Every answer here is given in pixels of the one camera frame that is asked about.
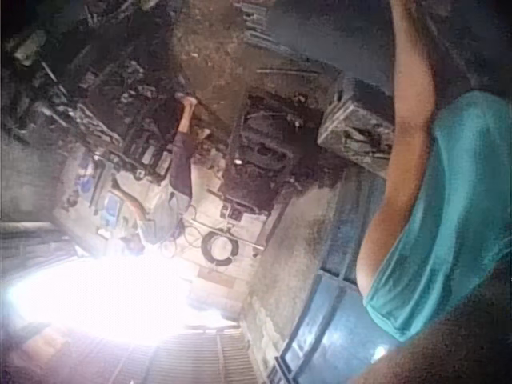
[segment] pipe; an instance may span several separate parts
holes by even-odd
[[[191,222],[192,224],[197,224],[198,226],[203,226],[207,228],[208,230],[211,230],[212,232],[215,232],[217,234],[220,234],[224,236],[225,238],[231,238],[233,240],[236,240],[238,242],[242,242],[244,244],[247,244],[248,246],[252,246],[253,248],[256,248],[257,250],[265,250],[264,246],[260,246],[259,244],[256,244],[255,242],[250,242],[249,240],[245,240],[243,238],[239,238],[237,236],[233,236],[232,234],[228,234],[226,232],[222,232],[221,230],[218,230],[217,228],[213,228],[212,226],[209,226],[208,224],[205,224],[204,222],[198,222],[194,218],[188,219],[184,218],[186,221]]]

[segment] metal rod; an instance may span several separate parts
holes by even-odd
[[[221,374],[221,383],[226,384],[226,374],[224,372],[224,354],[222,353],[222,343],[220,334],[216,334],[217,336],[217,351],[218,351],[218,368]]]
[[[204,222],[198,222],[197,220],[191,218],[184,218],[184,220],[191,222],[192,224],[197,224],[198,226],[204,226],[208,230],[211,230],[212,232],[215,232],[217,234],[220,234],[224,236],[225,238],[231,238],[233,240],[237,240],[238,242],[242,242],[244,244],[247,244],[248,246],[252,246],[253,248],[256,248],[257,250],[264,250],[264,246],[260,246],[259,244],[256,244],[255,242],[250,242],[249,240],[245,240],[244,238],[239,238],[237,236],[233,236],[232,234],[227,234],[226,232],[222,232],[221,230],[218,230],[217,228],[213,228],[212,226],[209,226],[208,224],[205,224]]]
[[[320,75],[316,70],[294,70],[289,68],[258,68],[259,74],[300,74],[301,76],[317,77]]]

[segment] shirt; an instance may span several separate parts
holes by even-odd
[[[418,199],[364,303],[405,341],[510,255],[511,105],[471,91],[442,110]]]
[[[174,190],[167,182],[148,212],[147,220],[138,220],[142,243],[152,246],[168,240],[189,206],[190,198]]]

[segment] sunlight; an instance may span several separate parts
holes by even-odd
[[[30,322],[153,345],[184,325],[223,325],[220,314],[191,309],[188,292],[172,260],[113,256],[43,270],[14,286],[10,299]]]

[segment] concrete wall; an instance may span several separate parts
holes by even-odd
[[[320,263],[338,187],[293,198],[261,256],[244,303],[242,328],[263,375],[288,339]]]
[[[48,221],[65,157],[44,146],[24,146],[4,131],[0,148],[2,219]]]

